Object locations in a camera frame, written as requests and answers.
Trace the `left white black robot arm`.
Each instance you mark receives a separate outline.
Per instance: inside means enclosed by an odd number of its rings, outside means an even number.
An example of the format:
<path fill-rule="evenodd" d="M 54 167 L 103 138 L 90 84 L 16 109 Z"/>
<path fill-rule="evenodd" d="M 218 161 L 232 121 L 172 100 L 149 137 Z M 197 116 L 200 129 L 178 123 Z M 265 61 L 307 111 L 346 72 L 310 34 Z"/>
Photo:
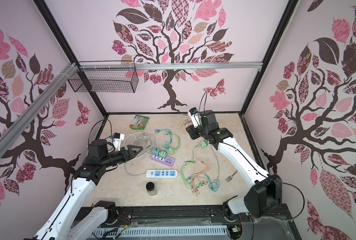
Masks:
<path fill-rule="evenodd" d="M 47 222 L 33 236 L 34 240 L 86 240 L 99 225 L 116 219 L 115 204 L 104 202 L 93 207 L 79 223 L 73 224 L 83 203 L 107 170 L 134 159 L 143 150 L 141 146 L 128 145 L 110 152 L 109 146 L 113 146 L 113 143 L 105 139 L 94 140 L 88 145 L 88 156 L 73 175 L 69 190 Z"/>

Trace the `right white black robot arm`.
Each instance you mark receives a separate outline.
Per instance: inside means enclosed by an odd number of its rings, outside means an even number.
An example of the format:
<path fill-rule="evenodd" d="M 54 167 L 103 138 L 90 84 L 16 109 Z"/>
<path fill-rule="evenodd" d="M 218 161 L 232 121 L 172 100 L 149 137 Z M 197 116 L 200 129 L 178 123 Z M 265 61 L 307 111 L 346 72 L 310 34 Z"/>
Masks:
<path fill-rule="evenodd" d="M 227 128 L 220 128 L 213 111 L 199 112 L 197 108 L 192 108 L 188 111 L 188 117 L 190 119 L 185 126 L 191 139 L 204 138 L 233 164 L 249 187 L 244 197 L 227 201 L 232 214 L 249 213 L 260 218 L 282 203 L 281 178 L 270 175 L 260 167 Z"/>

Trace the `teal charger plug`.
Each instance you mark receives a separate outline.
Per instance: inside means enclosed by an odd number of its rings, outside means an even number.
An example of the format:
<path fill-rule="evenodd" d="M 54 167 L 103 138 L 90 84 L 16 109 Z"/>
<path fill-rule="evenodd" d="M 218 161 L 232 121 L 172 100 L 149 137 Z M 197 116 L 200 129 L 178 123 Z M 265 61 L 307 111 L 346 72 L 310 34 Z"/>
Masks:
<path fill-rule="evenodd" d="M 152 150 L 152 153 L 153 153 L 153 155 L 155 155 L 155 156 L 159 156 L 159 150 L 157 149 L 157 148 L 154 148 L 153 150 Z"/>

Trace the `pink charger plug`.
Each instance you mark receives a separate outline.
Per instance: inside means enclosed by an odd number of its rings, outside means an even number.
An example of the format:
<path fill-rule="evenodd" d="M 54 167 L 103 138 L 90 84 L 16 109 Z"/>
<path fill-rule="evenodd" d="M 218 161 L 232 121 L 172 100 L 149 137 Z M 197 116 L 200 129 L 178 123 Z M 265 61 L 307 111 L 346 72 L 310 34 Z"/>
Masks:
<path fill-rule="evenodd" d="M 192 121 L 185 121 L 185 127 L 190 127 L 190 126 L 193 126 L 193 123 Z"/>

